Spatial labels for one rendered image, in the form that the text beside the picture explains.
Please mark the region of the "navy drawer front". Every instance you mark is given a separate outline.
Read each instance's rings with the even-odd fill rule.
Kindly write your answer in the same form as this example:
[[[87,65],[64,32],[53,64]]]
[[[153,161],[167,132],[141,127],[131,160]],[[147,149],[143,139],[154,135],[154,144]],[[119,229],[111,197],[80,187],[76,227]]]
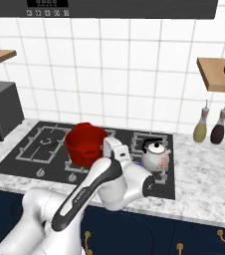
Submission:
[[[178,255],[177,243],[184,246],[182,255],[225,255],[225,243],[217,235],[218,229],[224,231],[225,238],[224,223],[173,220],[168,255]]]

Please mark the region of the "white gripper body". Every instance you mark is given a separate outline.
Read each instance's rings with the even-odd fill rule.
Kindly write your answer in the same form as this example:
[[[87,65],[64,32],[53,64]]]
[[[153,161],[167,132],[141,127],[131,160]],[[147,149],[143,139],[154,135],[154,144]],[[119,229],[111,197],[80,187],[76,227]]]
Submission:
[[[124,145],[115,137],[107,136],[104,139],[104,156],[111,157],[112,155],[115,158],[120,157],[124,153]]]

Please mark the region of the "black toaster oven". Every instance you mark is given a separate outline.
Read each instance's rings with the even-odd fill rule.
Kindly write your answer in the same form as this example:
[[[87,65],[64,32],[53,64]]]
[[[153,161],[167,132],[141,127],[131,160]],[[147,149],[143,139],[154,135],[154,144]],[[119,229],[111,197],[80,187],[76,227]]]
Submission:
[[[0,81],[0,141],[24,120],[16,84]]]

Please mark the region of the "dark vinegar bottle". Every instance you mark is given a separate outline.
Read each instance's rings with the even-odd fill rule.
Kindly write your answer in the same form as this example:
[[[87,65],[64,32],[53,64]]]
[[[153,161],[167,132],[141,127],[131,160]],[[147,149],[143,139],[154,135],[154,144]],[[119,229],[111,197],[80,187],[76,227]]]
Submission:
[[[219,119],[217,124],[214,126],[211,135],[210,135],[210,141],[213,144],[219,144],[223,138],[224,138],[224,134],[225,134],[225,106],[224,108],[220,111],[220,115],[219,115]]]

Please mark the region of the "black hob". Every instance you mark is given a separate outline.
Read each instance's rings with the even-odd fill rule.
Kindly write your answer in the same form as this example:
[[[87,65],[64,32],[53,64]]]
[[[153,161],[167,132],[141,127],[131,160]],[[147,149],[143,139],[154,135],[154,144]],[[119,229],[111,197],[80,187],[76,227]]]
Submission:
[[[38,122],[0,162],[0,173],[79,185],[90,169],[75,165],[69,156],[65,136],[74,127],[73,124]],[[165,148],[173,150],[171,133],[114,127],[104,127],[104,130],[128,146],[136,164],[141,164],[141,148],[147,138],[161,138]],[[45,169],[42,177],[36,175],[40,168]],[[75,182],[68,181],[71,173],[77,176]]]

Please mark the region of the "red pot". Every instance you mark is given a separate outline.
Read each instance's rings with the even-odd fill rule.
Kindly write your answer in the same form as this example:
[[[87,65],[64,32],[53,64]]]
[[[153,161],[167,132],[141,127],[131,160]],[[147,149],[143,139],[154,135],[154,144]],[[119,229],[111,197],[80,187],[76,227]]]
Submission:
[[[90,123],[79,123],[65,137],[69,156],[75,165],[91,167],[103,156],[101,146],[108,133]]]

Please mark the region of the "white kettle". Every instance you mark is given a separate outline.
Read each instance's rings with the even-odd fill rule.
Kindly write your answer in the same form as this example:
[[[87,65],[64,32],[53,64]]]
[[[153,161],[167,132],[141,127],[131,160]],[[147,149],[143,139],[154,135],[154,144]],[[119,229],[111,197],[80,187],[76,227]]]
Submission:
[[[166,170],[169,165],[170,149],[166,149],[161,138],[147,138],[142,144],[141,163],[150,172]]]

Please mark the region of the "black range hood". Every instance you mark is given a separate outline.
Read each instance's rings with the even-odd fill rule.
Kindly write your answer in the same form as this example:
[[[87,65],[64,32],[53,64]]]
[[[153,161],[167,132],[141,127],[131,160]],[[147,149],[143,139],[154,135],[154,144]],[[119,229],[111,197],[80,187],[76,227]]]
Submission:
[[[1,18],[214,19],[218,0],[0,0]]]

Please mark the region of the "olive oil bottle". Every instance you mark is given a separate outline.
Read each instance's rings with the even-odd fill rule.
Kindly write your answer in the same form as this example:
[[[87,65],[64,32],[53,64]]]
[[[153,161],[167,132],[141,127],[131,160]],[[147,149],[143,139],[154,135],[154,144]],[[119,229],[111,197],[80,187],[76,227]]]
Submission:
[[[207,134],[207,125],[206,120],[209,114],[208,105],[201,110],[201,116],[198,124],[196,125],[194,132],[193,132],[193,140],[196,142],[203,142],[206,138]]]

